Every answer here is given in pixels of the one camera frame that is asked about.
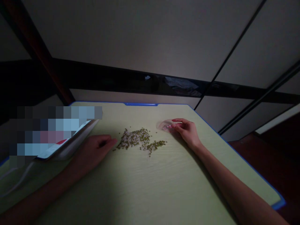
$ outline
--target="white cable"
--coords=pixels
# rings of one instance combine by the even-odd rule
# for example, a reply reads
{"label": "white cable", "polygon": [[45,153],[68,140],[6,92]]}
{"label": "white cable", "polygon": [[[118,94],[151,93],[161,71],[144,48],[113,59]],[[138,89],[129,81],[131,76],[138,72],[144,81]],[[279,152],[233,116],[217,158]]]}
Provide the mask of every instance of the white cable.
{"label": "white cable", "polygon": [[[15,190],[21,183],[22,181],[25,179],[26,175],[28,174],[30,168],[32,167],[32,165],[34,164],[34,162],[32,161],[26,168],[25,172],[23,173],[21,179],[18,181],[18,183],[12,187],[12,189],[10,189],[8,192],[6,192],[5,194],[1,195],[0,198],[3,198],[5,196],[7,196],[10,192],[12,192],[13,190]],[[10,169],[6,174],[4,174],[3,176],[1,176],[0,180],[3,179],[4,177],[6,177],[8,174],[10,174],[13,170],[15,170],[17,168],[12,168]]]}
{"label": "white cable", "polygon": [[2,180],[3,178],[5,178],[8,174],[10,174],[12,171],[16,170],[18,168],[11,168],[10,170],[8,170],[5,174],[3,174],[1,177],[0,177],[0,180]]}

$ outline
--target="forearm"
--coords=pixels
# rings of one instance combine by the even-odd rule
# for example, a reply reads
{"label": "forearm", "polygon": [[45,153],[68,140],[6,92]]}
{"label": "forearm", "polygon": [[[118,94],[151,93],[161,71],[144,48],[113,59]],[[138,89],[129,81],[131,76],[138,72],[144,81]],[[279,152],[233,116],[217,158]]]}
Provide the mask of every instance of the forearm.
{"label": "forearm", "polygon": [[193,151],[205,165],[241,224],[288,224],[202,144]]}
{"label": "forearm", "polygon": [[40,189],[0,215],[0,224],[31,224],[49,204],[59,198],[77,180],[79,177],[69,173],[67,167]]}

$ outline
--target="floor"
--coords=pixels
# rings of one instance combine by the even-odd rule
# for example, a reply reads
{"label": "floor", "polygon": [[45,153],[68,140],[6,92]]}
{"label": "floor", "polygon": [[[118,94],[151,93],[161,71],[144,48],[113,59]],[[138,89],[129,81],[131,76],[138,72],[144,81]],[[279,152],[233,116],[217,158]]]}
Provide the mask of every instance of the floor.
{"label": "floor", "polygon": [[255,134],[229,144],[281,195],[286,205],[278,213],[290,224],[300,224],[300,165]]}

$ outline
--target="table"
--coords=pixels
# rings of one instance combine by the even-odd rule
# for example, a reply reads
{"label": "table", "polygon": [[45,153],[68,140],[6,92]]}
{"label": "table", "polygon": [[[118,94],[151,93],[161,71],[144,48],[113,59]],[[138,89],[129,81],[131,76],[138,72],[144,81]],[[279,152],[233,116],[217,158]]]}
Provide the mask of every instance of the table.
{"label": "table", "polygon": [[[183,141],[156,129],[165,119],[185,118],[196,124],[203,145],[241,181],[273,208],[284,205],[268,184],[188,105],[75,102],[72,106],[102,106],[103,115],[89,135],[110,134],[120,140],[146,128],[151,141],[167,145],[151,154],[139,146],[111,151],[101,164],[51,204],[37,224],[236,224],[223,196],[202,163]],[[58,174],[68,161],[37,163],[11,195],[0,199],[0,212]],[[0,167],[0,175],[8,163]],[[15,184],[22,171],[0,181],[0,192]]]}

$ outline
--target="pixelated area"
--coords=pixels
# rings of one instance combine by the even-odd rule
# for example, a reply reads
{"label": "pixelated area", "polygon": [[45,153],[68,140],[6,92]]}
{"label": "pixelated area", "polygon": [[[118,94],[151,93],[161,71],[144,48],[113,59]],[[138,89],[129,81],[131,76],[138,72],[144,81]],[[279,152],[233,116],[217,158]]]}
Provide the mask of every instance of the pixelated area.
{"label": "pixelated area", "polygon": [[19,168],[62,141],[70,139],[87,121],[102,119],[102,106],[17,107],[9,120],[9,163]]}

